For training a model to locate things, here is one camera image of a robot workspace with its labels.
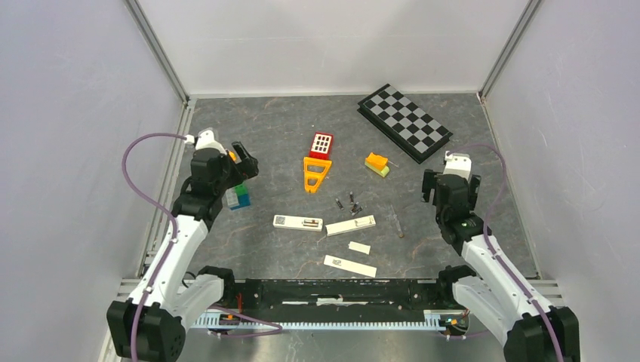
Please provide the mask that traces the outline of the long white remote back cover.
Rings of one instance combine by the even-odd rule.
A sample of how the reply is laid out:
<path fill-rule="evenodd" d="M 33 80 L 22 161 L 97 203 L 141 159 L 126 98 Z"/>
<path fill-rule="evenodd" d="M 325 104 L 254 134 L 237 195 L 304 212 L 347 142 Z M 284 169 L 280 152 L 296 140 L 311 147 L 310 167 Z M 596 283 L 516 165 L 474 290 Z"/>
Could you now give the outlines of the long white remote back cover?
<path fill-rule="evenodd" d="M 330 266 L 332 268 L 338 268 L 339 270 L 356 273 L 358 275 L 363 275 L 369 278 L 375 278 L 377 274 L 376 267 L 353 262 L 347 259 L 341 259 L 331 255 L 325 255 L 323 263 L 326 266 Z"/>

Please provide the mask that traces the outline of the white remote control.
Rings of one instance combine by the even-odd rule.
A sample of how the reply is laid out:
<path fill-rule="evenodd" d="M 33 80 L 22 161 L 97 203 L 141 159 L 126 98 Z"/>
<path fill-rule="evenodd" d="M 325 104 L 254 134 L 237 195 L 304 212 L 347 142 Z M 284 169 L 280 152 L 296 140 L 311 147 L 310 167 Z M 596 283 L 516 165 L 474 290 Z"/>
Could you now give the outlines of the white remote control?
<path fill-rule="evenodd" d="M 320 232 L 323 219 L 305 216 L 274 215 L 272 225 L 277 229 Z"/>
<path fill-rule="evenodd" d="M 350 219 L 325 225 L 327 236 L 341 235 L 357 230 L 368 229 L 376 225 L 373 215 L 363 216 L 357 219 Z"/>

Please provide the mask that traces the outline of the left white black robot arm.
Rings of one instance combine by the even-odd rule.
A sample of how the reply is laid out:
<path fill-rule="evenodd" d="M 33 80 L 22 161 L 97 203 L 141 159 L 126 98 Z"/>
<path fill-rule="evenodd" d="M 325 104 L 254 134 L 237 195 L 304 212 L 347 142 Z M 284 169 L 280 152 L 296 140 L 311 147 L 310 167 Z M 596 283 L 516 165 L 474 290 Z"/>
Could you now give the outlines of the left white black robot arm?
<path fill-rule="evenodd" d="M 186 333 L 212 304 L 228 307 L 237 297 L 229 269 L 198 273 L 179 291 L 189 263 L 211 231 L 228 189 L 258 174 L 258 160 L 242 143 L 196 149 L 191 174 L 169 213 L 168 233 L 139 284 L 125 301 L 114 301 L 106 319 L 115 353 L 132 361 L 176 361 Z"/>

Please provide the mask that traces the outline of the white battery cover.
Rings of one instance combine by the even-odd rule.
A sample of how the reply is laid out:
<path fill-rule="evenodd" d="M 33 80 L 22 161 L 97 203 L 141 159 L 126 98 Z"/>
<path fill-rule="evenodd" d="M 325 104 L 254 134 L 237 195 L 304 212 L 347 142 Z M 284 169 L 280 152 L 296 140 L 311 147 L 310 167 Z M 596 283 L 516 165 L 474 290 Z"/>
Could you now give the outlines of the white battery cover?
<path fill-rule="evenodd" d="M 350 241 L 348 248 L 352 251 L 369 255 L 371 252 L 371 246 L 367 244 L 361 244 L 355 241 Z"/>

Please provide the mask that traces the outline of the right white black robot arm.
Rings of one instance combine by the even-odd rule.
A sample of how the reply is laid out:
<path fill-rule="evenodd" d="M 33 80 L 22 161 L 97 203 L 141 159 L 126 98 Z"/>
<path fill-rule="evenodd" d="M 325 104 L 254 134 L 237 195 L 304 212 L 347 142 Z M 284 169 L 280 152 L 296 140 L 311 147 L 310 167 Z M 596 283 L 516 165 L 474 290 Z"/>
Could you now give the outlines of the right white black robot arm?
<path fill-rule="evenodd" d="M 436 299 L 446 308 L 469 309 L 501 344 L 507 361 L 579 361 L 575 313 L 537 291 L 475 214 L 480 181 L 478 175 L 423 174 L 423 200 L 435 206 L 442 238 L 465 261 L 439 272 Z"/>

